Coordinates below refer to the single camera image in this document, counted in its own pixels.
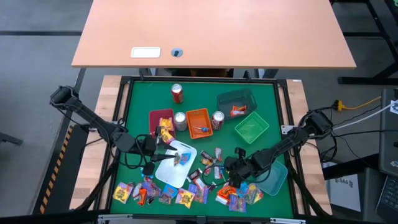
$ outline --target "gray floor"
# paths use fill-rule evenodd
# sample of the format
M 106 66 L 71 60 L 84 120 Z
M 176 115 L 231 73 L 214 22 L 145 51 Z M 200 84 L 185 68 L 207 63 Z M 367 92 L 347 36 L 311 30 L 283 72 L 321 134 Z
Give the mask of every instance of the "gray floor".
M 373 1 L 393 39 L 398 32 L 392 16 L 382 1 Z M 82 30 L 90 0 L 3 0 L 0 1 L 0 30 Z M 376 26 L 365 6 L 333 6 L 344 31 L 375 31 Z M 0 36 L 0 131 L 24 140 L 21 147 L 2 144 L 0 150 L 0 216 L 28 214 L 35 201 L 45 161 L 50 155 L 61 114 L 48 104 L 50 94 L 59 85 L 72 85 L 78 73 L 70 64 L 78 37 Z M 347 39 L 357 69 L 355 70 L 281 70 L 277 78 L 302 79 L 308 105 L 319 108 L 334 100 L 358 105 L 380 95 L 381 86 L 343 86 L 342 75 L 370 77 L 392 62 L 381 39 Z M 238 70 L 238 76 L 244 70 Z M 90 108 L 95 103 L 105 74 L 137 75 L 136 69 L 88 69 L 81 99 Z M 333 113 L 333 121 L 350 118 L 363 110 Z M 338 133 L 377 129 L 379 118 L 346 128 Z M 377 152 L 377 134 L 364 134 L 354 140 L 347 137 L 359 156 Z M 318 143 L 321 150 L 332 145 L 330 139 Z M 338 161 L 355 156 L 339 141 Z

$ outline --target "red can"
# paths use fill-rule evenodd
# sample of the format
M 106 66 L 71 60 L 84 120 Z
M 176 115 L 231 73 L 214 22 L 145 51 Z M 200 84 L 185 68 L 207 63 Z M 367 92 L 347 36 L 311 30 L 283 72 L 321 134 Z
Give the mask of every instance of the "red can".
M 172 86 L 172 95 L 174 103 L 182 103 L 184 101 L 182 86 L 178 83 Z
M 211 127 L 213 130 L 221 130 L 224 124 L 224 113 L 221 111 L 216 111 L 211 116 Z

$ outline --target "wooden table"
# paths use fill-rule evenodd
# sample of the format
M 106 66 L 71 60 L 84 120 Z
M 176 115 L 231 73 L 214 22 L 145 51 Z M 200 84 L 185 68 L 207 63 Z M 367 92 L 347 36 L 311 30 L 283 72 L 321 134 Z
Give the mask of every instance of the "wooden table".
M 160 47 L 160 57 L 132 58 L 133 47 Z M 94 0 L 72 66 L 356 65 L 328 0 Z
M 105 120 L 112 120 L 120 81 L 120 76 L 107 75 L 104 77 L 101 91 L 98 97 L 98 102 L 95 108 L 95 113 L 99 114 Z M 295 124 L 297 124 L 300 118 L 308 111 L 303 85 L 301 80 L 287 80 L 287 86 L 290 102 L 292 102 L 291 108 L 294 121 Z M 123 91 L 123 97 L 121 100 L 122 103 L 120 105 L 121 108 L 119 110 L 119 118 L 121 118 L 123 115 L 127 92 L 128 85 L 125 86 Z M 285 107 L 285 97 L 282 88 L 279 88 L 279 93 L 280 102 L 282 105 L 282 113 L 284 116 L 284 123 L 287 124 L 287 110 Z M 87 141 L 90 142 L 98 138 L 99 136 L 97 133 L 89 133 Z M 70 204 L 71 209 L 79 206 L 97 184 L 100 177 L 105 150 L 106 144 L 104 141 L 100 141 L 86 147 L 83 155 L 83 160 L 81 162 L 78 178 L 76 180 L 76 186 L 73 192 L 72 201 Z M 322 208 L 331 214 L 330 202 L 328 194 L 326 192 L 325 181 L 323 178 L 322 167 L 320 164 L 317 149 L 315 149 L 313 146 L 305 144 L 302 147 L 300 157 L 302 160 L 302 168 L 307 188 L 312 193 L 317 202 L 322 206 Z M 104 187 L 101 203 L 99 206 L 100 208 L 105 207 L 106 193 L 108 191 L 108 187 L 108 184 Z M 302 198 L 297 186 L 295 186 L 295 192 L 299 213 L 303 213 Z

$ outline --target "blue bowl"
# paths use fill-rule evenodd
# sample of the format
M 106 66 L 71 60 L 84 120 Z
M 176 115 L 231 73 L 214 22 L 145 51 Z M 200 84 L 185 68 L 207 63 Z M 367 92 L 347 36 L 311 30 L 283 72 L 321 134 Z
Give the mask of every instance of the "blue bowl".
M 282 184 L 285 182 L 287 177 L 287 168 L 278 161 L 275 161 L 271 165 L 271 170 L 261 174 L 257 177 L 257 181 L 260 181 L 267 177 L 268 172 L 271 172 L 268 179 L 258 183 L 257 186 L 265 193 L 275 196 L 279 193 Z

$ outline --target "orange plastic basket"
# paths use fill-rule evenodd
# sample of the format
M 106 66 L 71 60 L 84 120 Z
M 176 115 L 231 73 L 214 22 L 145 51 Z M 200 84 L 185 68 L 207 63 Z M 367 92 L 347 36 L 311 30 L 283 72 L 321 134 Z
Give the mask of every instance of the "orange plastic basket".
M 199 110 L 187 111 L 189 135 L 192 139 L 204 138 L 213 135 L 211 128 L 209 113 L 206 108 Z M 203 132 L 197 128 L 208 128 L 209 131 Z

